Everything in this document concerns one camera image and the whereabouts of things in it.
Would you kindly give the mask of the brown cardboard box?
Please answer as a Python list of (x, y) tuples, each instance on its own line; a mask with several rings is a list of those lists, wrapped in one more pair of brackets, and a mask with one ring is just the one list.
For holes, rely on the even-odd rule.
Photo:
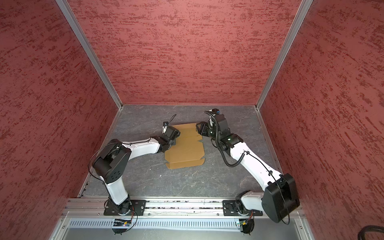
[(197, 123), (174, 125), (180, 131), (176, 144), (165, 152), (168, 169), (181, 169), (201, 166), (205, 162), (205, 149), (202, 135), (196, 128)]

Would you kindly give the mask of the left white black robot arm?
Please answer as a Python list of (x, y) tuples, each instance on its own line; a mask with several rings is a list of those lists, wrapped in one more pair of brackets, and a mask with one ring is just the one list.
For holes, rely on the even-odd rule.
[(133, 213), (130, 196), (123, 182), (123, 173), (128, 162), (149, 154), (164, 153), (176, 144), (180, 131), (174, 127), (163, 127), (162, 134), (146, 140), (121, 142), (111, 140), (102, 147), (92, 163), (96, 178), (103, 182), (109, 194), (107, 206), (115, 214), (126, 216)]

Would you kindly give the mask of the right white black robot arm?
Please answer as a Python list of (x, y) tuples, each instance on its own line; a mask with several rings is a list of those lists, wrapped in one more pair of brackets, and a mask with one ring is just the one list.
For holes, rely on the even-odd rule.
[(243, 166), (260, 185), (263, 195), (248, 191), (239, 196), (241, 210), (260, 211), (273, 222), (289, 218), (300, 206), (296, 181), (290, 174), (282, 174), (258, 157), (237, 134), (231, 132), (225, 116), (218, 109), (205, 112), (206, 122), (197, 123), (198, 133), (209, 137), (225, 165), (230, 168)]

